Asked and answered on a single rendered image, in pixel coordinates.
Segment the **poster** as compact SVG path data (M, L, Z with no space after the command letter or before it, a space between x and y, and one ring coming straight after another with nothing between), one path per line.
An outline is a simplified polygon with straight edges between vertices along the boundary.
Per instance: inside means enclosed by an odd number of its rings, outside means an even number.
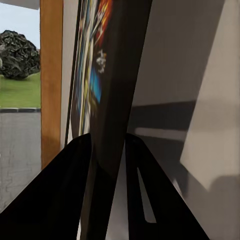
M76 240L105 240L153 0L78 0L65 133L91 134Z

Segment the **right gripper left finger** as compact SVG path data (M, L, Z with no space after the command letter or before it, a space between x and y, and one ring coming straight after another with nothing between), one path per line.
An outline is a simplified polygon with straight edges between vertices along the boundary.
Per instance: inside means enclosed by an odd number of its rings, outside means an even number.
M0 240L76 240L92 154L74 138L0 213Z

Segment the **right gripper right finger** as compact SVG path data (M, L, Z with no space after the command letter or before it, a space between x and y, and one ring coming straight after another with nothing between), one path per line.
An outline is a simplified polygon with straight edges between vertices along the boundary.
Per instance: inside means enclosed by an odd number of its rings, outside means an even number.
M129 240L210 240L145 142L125 136ZM156 222L145 220L139 168Z

